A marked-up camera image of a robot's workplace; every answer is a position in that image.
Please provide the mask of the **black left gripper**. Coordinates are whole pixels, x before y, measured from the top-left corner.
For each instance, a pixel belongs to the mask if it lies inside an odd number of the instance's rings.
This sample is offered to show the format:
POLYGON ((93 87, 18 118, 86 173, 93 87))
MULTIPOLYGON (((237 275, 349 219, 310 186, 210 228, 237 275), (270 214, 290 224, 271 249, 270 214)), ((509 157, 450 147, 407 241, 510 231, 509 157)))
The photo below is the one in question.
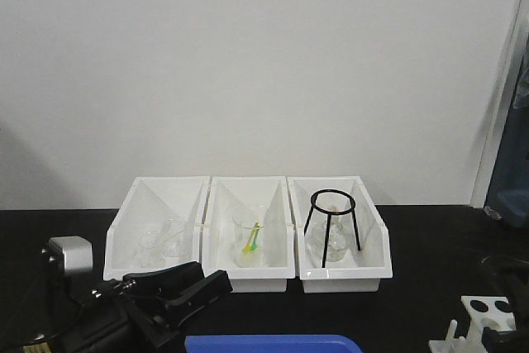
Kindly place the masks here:
POLYGON ((204 277, 188 262, 163 270, 132 273, 93 291, 96 312, 92 349, 166 349, 183 343, 179 327, 232 291, 225 270, 204 277))

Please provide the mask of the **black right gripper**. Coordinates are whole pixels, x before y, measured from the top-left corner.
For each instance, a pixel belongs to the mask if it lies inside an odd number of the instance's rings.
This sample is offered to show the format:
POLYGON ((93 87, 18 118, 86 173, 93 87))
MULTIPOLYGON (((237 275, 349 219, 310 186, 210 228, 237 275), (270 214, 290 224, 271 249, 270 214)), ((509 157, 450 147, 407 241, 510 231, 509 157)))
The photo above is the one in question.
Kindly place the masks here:
POLYGON ((489 271, 508 299, 515 329, 499 332, 485 326, 481 342, 487 352, 528 352, 528 263, 494 261, 489 271))

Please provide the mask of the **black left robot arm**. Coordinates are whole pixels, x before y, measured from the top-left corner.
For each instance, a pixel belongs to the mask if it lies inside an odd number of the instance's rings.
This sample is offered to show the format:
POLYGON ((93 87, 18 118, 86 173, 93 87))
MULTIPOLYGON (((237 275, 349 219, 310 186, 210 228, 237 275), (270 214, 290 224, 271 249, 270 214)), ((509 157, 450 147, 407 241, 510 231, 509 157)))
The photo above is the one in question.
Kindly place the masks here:
POLYGON ((129 273, 79 295, 54 270, 41 286, 7 324, 3 352, 182 352, 188 319, 232 291, 226 271, 205 275, 196 261, 129 273))

